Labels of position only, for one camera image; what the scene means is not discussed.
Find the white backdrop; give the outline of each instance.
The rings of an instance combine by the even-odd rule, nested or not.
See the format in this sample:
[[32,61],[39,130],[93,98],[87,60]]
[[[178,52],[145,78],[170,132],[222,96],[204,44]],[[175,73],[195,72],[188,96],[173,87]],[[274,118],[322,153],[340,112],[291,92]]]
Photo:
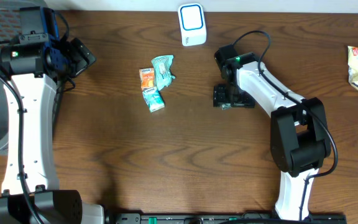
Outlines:
[[45,0],[52,9],[108,11],[176,11],[198,2],[206,12],[358,13],[358,0]]

